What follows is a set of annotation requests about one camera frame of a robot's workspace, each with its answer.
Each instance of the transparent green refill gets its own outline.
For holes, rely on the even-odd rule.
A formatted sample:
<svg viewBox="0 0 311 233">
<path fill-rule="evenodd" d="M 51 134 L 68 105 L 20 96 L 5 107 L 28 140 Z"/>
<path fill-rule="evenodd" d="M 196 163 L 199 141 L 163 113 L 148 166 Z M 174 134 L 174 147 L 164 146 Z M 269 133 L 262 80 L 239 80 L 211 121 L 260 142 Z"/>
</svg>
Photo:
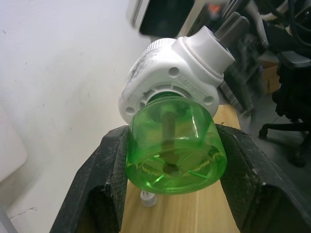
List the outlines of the transparent green refill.
<svg viewBox="0 0 311 233">
<path fill-rule="evenodd" d="M 200 104 L 162 93 L 132 118 L 126 174 L 157 194 L 184 194 L 220 179 L 227 159 L 209 112 Z"/>
</svg>

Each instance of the black office chair armrest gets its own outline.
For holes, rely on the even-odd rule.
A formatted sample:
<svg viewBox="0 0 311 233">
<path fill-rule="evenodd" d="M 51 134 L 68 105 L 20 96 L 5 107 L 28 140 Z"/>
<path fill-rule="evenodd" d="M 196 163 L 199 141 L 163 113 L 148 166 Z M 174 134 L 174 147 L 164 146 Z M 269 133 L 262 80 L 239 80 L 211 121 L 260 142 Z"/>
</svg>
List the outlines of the black office chair armrest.
<svg viewBox="0 0 311 233">
<path fill-rule="evenodd" d="M 311 67 L 311 59 L 301 56 L 294 51 L 281 52 L 278 55 L 280 63 L 289 69 Z"/>
</svg>

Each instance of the white plastic housing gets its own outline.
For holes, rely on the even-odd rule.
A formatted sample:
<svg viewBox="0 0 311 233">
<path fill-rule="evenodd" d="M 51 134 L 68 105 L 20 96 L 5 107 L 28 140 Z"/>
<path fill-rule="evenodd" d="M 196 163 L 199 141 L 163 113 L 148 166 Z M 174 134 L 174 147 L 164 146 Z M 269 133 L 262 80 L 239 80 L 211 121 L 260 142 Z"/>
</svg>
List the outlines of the white plastic housing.
<svg viewBox="0 0 311 233">
<path fill-rule="evenodd" d="M 0 182 L 23 166 L 27 157 L 22 140 L 0 104 Z"/>
<path fill-rule="evenodd" d="M 219 104 L 216 88 L 233 62 L 207 27 L 191 37 L 157 40 L 132 66 L 119 98 L 119 112 L 129 124 L 154 95 L 174 92 L 200 103 L 214 116 Z"/>
</svg>

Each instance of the chair base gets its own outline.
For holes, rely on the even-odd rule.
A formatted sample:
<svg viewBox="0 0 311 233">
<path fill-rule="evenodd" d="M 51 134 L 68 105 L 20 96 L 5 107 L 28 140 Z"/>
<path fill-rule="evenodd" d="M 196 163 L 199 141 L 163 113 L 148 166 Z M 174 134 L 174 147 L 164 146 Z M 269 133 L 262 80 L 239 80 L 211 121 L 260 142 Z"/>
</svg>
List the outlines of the chair base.
<svg viewBox="0 0 311 233">
<path fill-rule="evenodd" d="M 300 123 L 293 123 L 293 124 L 265 124 L 263 125 L 262 129 L 259 131 L 260 137 L 266 137 L 268 134 L 268 129 L 271 130 L 280 130 L 280 131 L 310 131 L 311 124 L 300 122 Z M 292 155 L 289 159 L 289 162 L 297 167 L 303 167 L 306 162 L 303 159 L 303 154 L 311 145 L 311 133 L 308 133 L 307 137 L 298 147 L 297 152 Z"/>
</svg>

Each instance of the screw hole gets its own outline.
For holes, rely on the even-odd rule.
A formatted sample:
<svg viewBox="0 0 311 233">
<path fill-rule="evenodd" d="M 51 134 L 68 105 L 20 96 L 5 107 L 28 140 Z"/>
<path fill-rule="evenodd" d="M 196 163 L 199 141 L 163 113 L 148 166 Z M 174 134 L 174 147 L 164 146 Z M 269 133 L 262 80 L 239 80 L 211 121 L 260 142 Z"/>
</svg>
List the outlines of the screw hole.
<svg viewBox="0 0 311 233">
<path fill-rule="evenodd" d="M 204 103 L 205 103 L 206 105 L 212 104 L 213 101 L 214 101 L 214 98 L 213 98 L 212 96 L 207 96 L 207 97 L 205 97 L 205 99 L 204 99 Z"/>
<path fill-rule="evenodd" d="M 169 69 L 169 75 L 172 78 L 176 78 L 179 75 L 179 69 L 177 67 L 172 67 Z"/>
<path fill-rule="evenodd" d="M 127 107 L 127 108 L 125 109 L 125 112 L 126 112 L 128 115 L 134 115 L 135 109 L 132 108 L 132 107 Z"/>
</svg>

